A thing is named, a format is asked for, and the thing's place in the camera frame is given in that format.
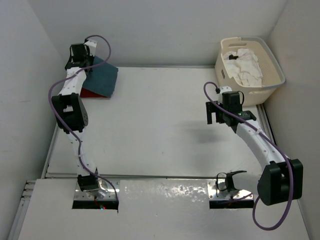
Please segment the red t shirt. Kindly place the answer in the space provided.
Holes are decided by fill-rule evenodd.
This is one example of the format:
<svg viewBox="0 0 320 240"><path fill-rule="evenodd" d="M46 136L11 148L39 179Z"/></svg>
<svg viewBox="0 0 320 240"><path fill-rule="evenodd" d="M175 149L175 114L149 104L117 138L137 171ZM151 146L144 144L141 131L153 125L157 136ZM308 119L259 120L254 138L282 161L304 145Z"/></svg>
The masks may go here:
<svg viewBox="0 0 320 240"><path fill-rule="evenodd" d="M81 98L92 98L92 99L108 99L108 96L104 96L95 92L92 92L90 90L87 90L85 88L81 89L80 92L80 97Z"/></svg>

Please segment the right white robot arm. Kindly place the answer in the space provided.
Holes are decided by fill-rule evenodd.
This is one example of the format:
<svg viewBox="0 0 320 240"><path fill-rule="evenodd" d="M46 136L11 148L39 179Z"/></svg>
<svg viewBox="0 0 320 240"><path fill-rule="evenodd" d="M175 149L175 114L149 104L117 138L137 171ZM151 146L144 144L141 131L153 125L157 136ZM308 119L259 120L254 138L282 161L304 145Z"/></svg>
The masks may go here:
<svg viewBox="0 0 320 240"><path fill-rule="evenodd" d="M286 202L290 191L292 198L300 199L303 194L303 164L299 159L289 159L281 154L270 138L261 129L255 115L243 110L241 94L229 87L216 89L217 101L206 103L207 123L212 124L212 115L219 124L232 128L249 147L262 168L261 175L250 175L245 170L226 174L224 191L235 191L247 185L261 201L271 206Z"/></svg>

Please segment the white t shirt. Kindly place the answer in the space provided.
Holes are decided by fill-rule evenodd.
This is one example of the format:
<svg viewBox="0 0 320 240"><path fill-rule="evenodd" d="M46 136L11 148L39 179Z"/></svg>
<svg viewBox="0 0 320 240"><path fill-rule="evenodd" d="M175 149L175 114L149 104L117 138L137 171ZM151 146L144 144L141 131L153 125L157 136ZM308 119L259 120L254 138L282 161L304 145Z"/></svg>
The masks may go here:
<svg viewBox="0 0 320 240"><path fill-rule="evenodd" d="M244 87L262 87L263 73L258 57L248 48L239 48L223 55L224 66L230 78Z"/></svg>

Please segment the blue t shirt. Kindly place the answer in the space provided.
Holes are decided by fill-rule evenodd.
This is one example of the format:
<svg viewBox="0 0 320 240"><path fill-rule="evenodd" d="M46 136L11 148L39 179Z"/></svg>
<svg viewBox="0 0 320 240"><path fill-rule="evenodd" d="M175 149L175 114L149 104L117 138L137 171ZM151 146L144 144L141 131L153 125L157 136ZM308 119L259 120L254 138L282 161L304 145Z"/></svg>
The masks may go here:
<svg viewBox="0 0 320 240"><path fill-rule="evenodd" d="M118 77L119 69L109 63L90 70L82 88L108 97L112 96Z"/></svg>

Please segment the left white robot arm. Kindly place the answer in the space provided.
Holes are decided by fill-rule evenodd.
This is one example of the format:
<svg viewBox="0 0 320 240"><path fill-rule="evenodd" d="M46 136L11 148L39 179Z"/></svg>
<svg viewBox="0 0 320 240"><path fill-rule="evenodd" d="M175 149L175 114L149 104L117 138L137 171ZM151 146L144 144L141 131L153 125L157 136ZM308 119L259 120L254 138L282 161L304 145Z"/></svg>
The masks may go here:
<svg viewBox="0 0 320 240"><path fill-rule="evenodd" d="M85 40L69 47L69 58L65 65L66 80L61 91L50 98L58 113L57 124L66 133L75 154L79 190L91 197L98 195L100 186L96 176L98 169L84 151L83 138L89 117L80 93L87 73L90 72L83 68L93 65L96 47L97 42L94 40Z"/></svg>

